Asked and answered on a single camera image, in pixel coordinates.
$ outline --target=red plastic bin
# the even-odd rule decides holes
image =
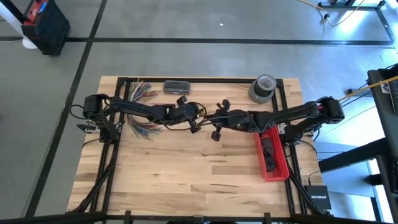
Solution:
[[[261,139],[270,138],[271,143],[274,146],[274,159],[276,161],[276,169],[272,172],[267,172],[266,161],[264,158],[264,153],[262,152]],[[257,155],[259,157],[261,174],[265,181],[283,181],[289,177],[289,170],[287,168],[286,159],[282,144],[280,143],[279,133],[277,126],[265,131],[265,133],[260,135],[258,133],[254,134],[254,140],[256,142]]]

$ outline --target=gray floor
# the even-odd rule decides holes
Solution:
[[[29,0],[14,2],[22,10]],[[70,19],[71,36],[88,37],[101,1],[56,2]],[[391,27],[398,26],[397,7],[391,1],[383,8]],[[332,22],[346,16],[341,9],[330,13]],[[16,35],[0,22],[0,36]],[[317,11],[294,0],[108,0],[96,36],[389,40],[374,11],[358,11],[331,28],[320,23]],[[0,43],[0,178],[6,180],[0,185],[0,219],[25,212],[84,47],[84,43],[67,43],[61,56],[48,57],[18,42]],[[361,86],[369,69],[397,61],[394,48],[380,46],[94,43],[75,103],[96,93],[103,75],[255,77],[269,73],[299,78],[306,101],[325,95],[339,98],[347,88]],[[350,119],[372,106],[369,99],[359,100],[345,113]],[[382,134],[378,122],[372,121],[371,133],[360,124],[373,113],[369,110],[346,119],[336,130],[325,126],[318,140],[351,146],[372,141]],[[65,212],[84,138],[77,123],[73,118],[67,121],[37,215]],[[346,138],[345,130],[366,138]]]

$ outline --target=colorful wires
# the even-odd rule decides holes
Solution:
[[[129,101],[143,103],[149,99],[155,98],[157,93],[156,91],[150,91],[151,87],[152,85],[147,82],[133,83],[129,93]],[[133,115],[128,115],[127,120],[137,140],[140,137],[151,140],[149,138],[149,134],[158,134],[161,132],[160,127],[157,124],[152,122],[139,122]]]

